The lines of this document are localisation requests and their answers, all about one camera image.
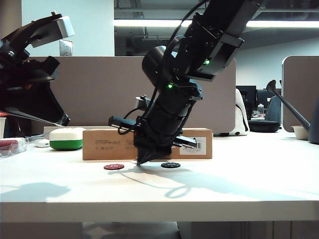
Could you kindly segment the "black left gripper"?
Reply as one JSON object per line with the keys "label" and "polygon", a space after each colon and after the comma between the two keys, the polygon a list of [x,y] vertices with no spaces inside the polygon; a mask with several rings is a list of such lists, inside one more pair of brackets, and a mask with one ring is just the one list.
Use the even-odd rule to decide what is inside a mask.
{"label": "black left gripper", "polygon": [[67,126],[69,115],[50,88],[60,62],[49,56],[44,61],[0,61],[0,111],[9,115]]}

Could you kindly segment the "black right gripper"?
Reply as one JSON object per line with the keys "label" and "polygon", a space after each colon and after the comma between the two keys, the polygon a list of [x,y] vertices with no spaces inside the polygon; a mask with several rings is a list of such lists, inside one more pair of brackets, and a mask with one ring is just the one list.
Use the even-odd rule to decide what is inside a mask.
{"label": "black right gripper", "polygon": [[196,140],[183,136],[182,127],[188,119],[192,105],[185,105],[178,113],[170,114],[159,106],[153,106],[136,120],[111,116],[109,125],[119,134],[134,133],[134,146],[138,150],[137,166],[157,158],[171,155],[171,147],[196,146]]}

